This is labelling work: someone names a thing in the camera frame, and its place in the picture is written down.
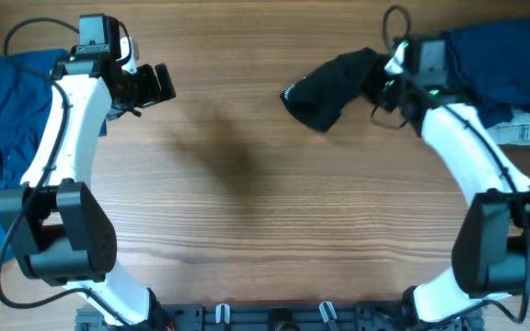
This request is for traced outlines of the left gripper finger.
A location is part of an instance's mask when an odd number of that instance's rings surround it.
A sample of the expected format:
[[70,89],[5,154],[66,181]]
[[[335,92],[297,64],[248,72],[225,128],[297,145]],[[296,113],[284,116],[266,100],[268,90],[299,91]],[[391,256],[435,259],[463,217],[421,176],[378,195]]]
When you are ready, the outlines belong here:
[[177,96],[167,66],[160,63],[155,66],[156,78],[160,85],[159,96],[161,101],[169,101]]
[[132,37],[121,38],[121,58],[120,60],[126,60],[121,66],[121,69],[129,74],[137,73],[137,64],[139,60],[138,45]]

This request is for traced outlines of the black t-shirt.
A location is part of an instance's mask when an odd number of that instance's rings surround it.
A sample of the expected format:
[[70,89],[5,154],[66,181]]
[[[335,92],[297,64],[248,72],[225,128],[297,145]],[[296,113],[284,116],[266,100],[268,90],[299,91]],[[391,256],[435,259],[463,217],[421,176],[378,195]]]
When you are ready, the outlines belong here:
[[280,99],[306,127],[326,132],[355,98],[365,97],[374,104],[382,102],[387,60],[385,54],[370,48],[343,53],[286,88]]

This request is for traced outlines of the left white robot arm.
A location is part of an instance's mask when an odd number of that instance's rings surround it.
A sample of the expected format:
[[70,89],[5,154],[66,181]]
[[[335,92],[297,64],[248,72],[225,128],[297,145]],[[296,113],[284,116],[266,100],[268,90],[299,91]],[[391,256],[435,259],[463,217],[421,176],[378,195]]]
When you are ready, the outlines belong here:
[[0,193],[4,249],[24,276],[57,293],[36,302],[6,296],[0,265],[0,302],[35,309],[77,295],[114,330],[173,330],[176,325],[152,290],[117,260],[114,226],[94,197],[91,171],[98,134],[109,119],[165,100],[150,66],[139,67],[135,43],[121,38],[79,45],[58,59],[50,81],[52,107],[40,145],[18,188]]

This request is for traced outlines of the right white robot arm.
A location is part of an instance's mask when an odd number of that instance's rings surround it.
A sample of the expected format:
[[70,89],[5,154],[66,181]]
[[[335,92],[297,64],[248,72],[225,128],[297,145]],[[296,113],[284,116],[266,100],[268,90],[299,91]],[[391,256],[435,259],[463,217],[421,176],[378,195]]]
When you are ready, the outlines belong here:
[[421,86],[398,57],[374,60],[362,90],[379,108],[412,108],[408,121],[468,206],[450,266],[404,295],[407,326],[445,325],[488,306],[521,324],[530,303],[530,177],[488,136],[474,107]]

